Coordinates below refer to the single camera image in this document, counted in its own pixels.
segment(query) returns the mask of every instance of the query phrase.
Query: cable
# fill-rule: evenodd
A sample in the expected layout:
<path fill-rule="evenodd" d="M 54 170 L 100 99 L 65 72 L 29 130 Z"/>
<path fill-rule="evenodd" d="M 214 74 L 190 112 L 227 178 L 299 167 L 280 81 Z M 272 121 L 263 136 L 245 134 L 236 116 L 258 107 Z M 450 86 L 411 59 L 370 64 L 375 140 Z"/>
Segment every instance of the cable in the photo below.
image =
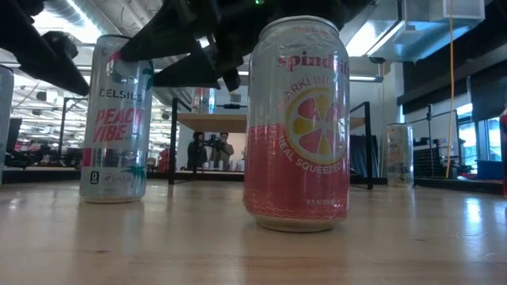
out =
<path fill-rule="evenodd" d="M 12 109 L 15 109 L 15 108 L 21 106 L 21 104 L 23 104 L 23 102 L 25 102 L 25 100 L 28 99 L 28 97 L 30 97 L 30 95 L 32 95 L 33 91 L 35 91 L 35 89 L 37 89 L 37 87 L 39 87 L 39 84 L 40 84 L 40 80 L 37 82 L 35 87 L 33 87 L 32 91 L 30 91 L 30 93 L 28 95 L 26 95 L 25 98 L 23 98 L 23 100 L 21 100 L 21 102 L 17 103 L 16 106 L 12 107 Z"/>
<path fill-rule="evenodd" d="M 449 11 L 449 26 L 451 29 L 451 111 L 449 113 L 449 137 L 447 149 L 447 170 L 445 178 L 449 178 L 449 170 L 451 169 L 451 146 L 452 146 L 452 115 L 454 111 L 454 20 L 452 14 L 454 13 L 454 0 L 451 0 L 451 8 Z"/>

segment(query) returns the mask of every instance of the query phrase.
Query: silver can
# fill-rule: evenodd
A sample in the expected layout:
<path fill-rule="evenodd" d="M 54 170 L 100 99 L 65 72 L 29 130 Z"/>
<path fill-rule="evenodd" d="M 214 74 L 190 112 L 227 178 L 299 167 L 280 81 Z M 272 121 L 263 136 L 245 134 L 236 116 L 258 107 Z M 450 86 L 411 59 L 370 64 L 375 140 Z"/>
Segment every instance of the silver can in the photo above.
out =
<path fill-rule="evenodd" d="M 154 67 L 122 61 L 127 41 L 101 36 L 93 51 L 79 189 L 86 202 L 130 202 L 146 191 Z"/>
<path fill-rule="evenodd" d="M 13 101 L 13 71 L 0 64 L 0 185 L 3 164 L 6 159 L 7 135 L 9 134 L 10 106 Z"/>
<path fill-rule="evenodd" d="M 349 56 L 336 26 L 286 17 L 250 56 L 243 203 L 264 227 L 328 230 L 349 210 Z"/>
<path fill-rule="evenodd" d="M 410 187 L 414 184 L 414 141 L 407 123 L 387 126 L 387 184 Z"/>

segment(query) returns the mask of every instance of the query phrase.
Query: yellow cable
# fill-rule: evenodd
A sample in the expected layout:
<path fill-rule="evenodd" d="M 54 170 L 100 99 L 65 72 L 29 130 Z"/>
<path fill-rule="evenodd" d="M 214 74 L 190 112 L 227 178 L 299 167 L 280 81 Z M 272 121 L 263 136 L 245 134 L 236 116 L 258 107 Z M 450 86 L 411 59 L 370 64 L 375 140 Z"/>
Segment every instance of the yellow cable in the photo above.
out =
<path fill-rule="evenodd" d="M 445 172 L 445 178 L 449 178 L 449 170 L 451 169 L 451 145 L 452 145 L 452 113 L 454 111 L 454 21 L 452 13 L 454 12 L 454 0 L 451 0 L 450 9 L 450 27 L 451 27 L 451 112 L 449 113 L 449 137 L 448 137 L 448 149 L 447 149 L 447 171 Z"/>

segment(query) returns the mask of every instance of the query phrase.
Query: black jacket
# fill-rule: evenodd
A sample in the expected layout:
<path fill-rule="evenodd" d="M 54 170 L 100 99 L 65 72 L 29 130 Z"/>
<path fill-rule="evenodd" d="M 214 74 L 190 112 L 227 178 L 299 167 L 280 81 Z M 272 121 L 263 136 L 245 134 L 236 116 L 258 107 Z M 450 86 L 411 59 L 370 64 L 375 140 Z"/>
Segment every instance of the black jacket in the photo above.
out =
<path fill-rule="evenodd" d="M 189 158 L 187 161 L 188 170 L 192 170 L 196 162 L 197 167 L 203 167 L 203 164 L 208 161 L 208 154 L 206 153 L 206 148 L 202 143 L 196 147 L 196 141 L 190 142 L 187 154 Z"/>

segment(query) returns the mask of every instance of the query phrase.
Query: camera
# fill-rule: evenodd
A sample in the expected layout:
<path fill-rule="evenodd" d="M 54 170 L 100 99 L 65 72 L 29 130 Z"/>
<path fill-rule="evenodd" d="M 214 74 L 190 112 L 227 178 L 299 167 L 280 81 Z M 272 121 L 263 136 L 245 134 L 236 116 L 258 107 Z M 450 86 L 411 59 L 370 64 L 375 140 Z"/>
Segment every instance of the camera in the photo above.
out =
<path fill-rule="evenodd" d="M 225 143 L 222 142 L 216 135 L 210 135 L 209 140 L 203 141 L 205 146 L 210 146 L 217 150 L 222 150 L 225 147 Z"/>

